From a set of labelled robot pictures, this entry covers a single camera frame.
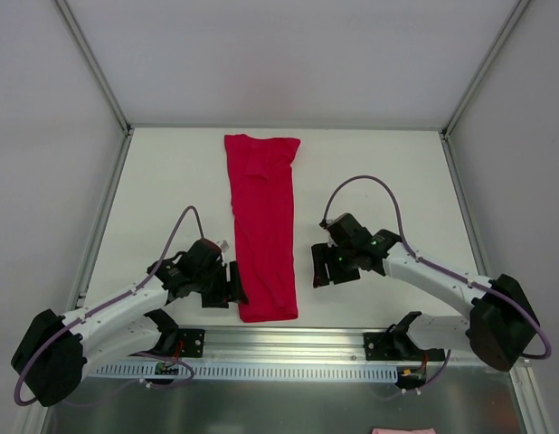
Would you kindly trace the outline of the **red t-shirt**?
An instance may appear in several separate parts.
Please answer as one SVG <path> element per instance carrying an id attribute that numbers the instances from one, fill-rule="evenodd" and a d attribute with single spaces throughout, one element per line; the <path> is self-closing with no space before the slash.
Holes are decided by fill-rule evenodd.
<path id="1" fill-rule="evenodd" d="M 292 137 L 224 137 L 245 323 L 298 317 L 292 163 L 299 146 Z"/>

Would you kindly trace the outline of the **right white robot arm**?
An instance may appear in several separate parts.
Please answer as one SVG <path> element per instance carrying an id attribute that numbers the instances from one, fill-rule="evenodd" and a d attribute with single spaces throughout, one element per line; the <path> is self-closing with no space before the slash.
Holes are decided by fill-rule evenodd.
<path id="1" fill-rule="evenodd" d="M 350 249 L 315 244 L 311 247 L 313 286 L 343 284 L 360 279 L 360 271 L 408 283 L 455 309 L 457 316 L 427 316 L 411 312 L 391 337 L 393 352 L 411 359 L 421 350 L 470 350 L 480 361 L 509 371 L 525 355 L 539 325 L 524 290 L 514 278 L 474 276 L 432 267 L 415 258 L 400 242 L 387 251 L 369 243 L 356 253 Z"/>

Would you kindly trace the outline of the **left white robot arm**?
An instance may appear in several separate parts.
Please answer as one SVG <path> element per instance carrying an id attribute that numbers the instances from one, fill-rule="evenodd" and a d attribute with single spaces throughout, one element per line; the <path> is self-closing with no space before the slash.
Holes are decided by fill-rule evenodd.
<path id="1" fill-rule="evenodd" d="M 11 360 L 18 374 L 14 401 L 51 407 L 100 367 L 126 356 L 169 358 L 185 350 L 177 322 L 165 311 L 196 292 L 203 307 L 245 304 L 236 261 L 186 267 L 164 259 L 144 278 L 103 301 L 61 315 L 46 309 L 29 325 Z"/>

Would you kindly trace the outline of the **pink folded cloth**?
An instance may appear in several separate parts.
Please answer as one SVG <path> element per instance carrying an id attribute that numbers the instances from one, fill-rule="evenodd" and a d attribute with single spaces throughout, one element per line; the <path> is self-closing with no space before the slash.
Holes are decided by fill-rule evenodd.
<path id="1" fill-rule="evenodd" d="M 436 434 L 435 429 L 385 429 L 374 428 L 371 434 Z"/>

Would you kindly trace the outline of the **aluminium front rail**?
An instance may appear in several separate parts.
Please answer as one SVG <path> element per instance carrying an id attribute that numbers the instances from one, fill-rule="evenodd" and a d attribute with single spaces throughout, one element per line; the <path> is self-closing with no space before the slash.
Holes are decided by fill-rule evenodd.
<path id="1" fill-rule="evenodd" d="M 364 363 L 362 328 L 190 325 L 205 330 L 202 358 L 235 363 Z"/>

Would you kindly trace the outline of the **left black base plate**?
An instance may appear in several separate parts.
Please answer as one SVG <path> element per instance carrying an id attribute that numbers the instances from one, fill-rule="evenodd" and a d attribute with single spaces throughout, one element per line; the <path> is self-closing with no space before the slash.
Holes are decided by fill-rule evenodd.
<path id="1" fill-rule="evenodd" d="M 179 328 L 175 338 L 174 356 L 177 358 L 202 358 L 204 339 L 204 329 Z"/>

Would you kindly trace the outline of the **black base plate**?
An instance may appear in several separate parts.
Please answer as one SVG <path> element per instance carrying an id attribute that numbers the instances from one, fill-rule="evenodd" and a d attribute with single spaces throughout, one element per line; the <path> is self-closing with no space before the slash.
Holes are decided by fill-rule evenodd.
<path id="1" fill-rule="evenodd" d="M 202 358 L 204 339 L 204 329 L 179 328 L 175 338 L 174 356 L 177 358 Z"/>
<path id="2" fill-rule="evenodd" d="M 432 348 L 423 350 L 406 334 L 393 332 L 363 333 L 366 361 L 380 362 L 422 362 L 424 356 L 432 362 L 442 362 L 446 352 Z"/>

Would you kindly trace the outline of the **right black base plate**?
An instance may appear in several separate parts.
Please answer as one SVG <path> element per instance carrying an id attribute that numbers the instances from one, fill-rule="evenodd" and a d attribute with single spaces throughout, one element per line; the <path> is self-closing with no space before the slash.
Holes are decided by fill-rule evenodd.
<path id="1" fill-rule="evenodd" d="M 393 332 L 363 333 L 366 361 L 380 362 L 422 362 L 424 356 L 432 362 L 442 362 L 446 352 L 432 348 L 423 350 L 406 334 Z"/>

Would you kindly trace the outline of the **left aluminium frame post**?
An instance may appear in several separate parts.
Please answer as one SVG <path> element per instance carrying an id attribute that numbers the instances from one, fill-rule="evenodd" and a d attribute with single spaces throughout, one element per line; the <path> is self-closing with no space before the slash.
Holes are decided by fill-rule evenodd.
<path id="1" fill-rule="evenodd" d="M 85 62 L 90 75 L 94 79 L 100 93 L 105 99 L 105 102 L 116 120 L 121 132 L 124 136 L 128 136 L 131 131 L 131 124 L 129 123 L 123 108 L 118 102 L 115 92 L 110 87 L 106 74 L 101 68 L 85 32 L 81 28 L 81 25 L 72 10 L 70 2 L 67 0 L 53 0 L 52 4 L 62 19 L 62 22 L 72 38 L 79 55 Z"/>

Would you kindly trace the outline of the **aluminium frame post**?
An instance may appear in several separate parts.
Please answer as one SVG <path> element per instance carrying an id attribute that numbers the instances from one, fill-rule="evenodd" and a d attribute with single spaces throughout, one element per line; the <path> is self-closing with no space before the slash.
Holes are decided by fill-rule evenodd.
<path id="1" fill-rule="evenodd" d="M 513 8 L 508 13 L 505 21 L 499 28 L 496 37 L 490 44 L 488 51 L 483 56 L 479 66 L 475 70 L 469 84 L 467 85 L 467 88 L 465 89 L 459 100 L 459 103 L 450 115 L 450 118 L 446 125 L 442 128 L 442 137 L 449 137 L 456 126 L 459 124 L 470 103 L 478 93 L 483 81 L 488 76 L 491 68 L 496 62 L 497 57 L 505 48 L 507 42 L 515 32 L 520 21 L 526 14 L 527 9 L 532 5 L 532 3 L 532 0 L 515 1 Z"/>
<path id="2" fill-rule="evenodd" d="M 90 75 L 94 79 L 100 93 L 105 99 L 105 102 L 116 120 L 121 132 L 124 136 L 128 136 L 131 131 L 131 124 L 129 123 L 123 108 L 118 102 L 115 92 L 110 87 L 106 74 L 101 68 L 85 32 L 81 28 L 81 25 L 72 10 L 70 2 L 67 0 L 53 0 L 52 4 L 62 19 L 62 22 L 72 38 L 79 55 L 85 62 Z"/>

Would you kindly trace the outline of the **right aluminium frame post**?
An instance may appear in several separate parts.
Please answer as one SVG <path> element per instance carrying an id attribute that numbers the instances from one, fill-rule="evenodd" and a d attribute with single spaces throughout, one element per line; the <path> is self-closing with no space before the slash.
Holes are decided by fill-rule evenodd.
<path id="1" fill-rule="evenodd" d="M 469 84 L 467 85 L 467 88 L 465 89 L 459 100 L 459 103 L 450 115 L 450 118 L 446 125 L 442 128 L 442 137 L 449 137 L 456 126 L 459 124 L 470 103 L 478 93 L 483 81 L 488 76 L 491 68 L 496 62 L 497 57 L 505 48 L 507 42 L 515 32 L 520 21 L 526 14 L 527 9 L 532 5 L 532 3 L 532 0 L 515 1 L 513 8 L 508 13 L 505 21 L 499 28 L 496 37 L 490 44 L 488 51 L 483 56 L 479 66 L 475 70 Z"/>

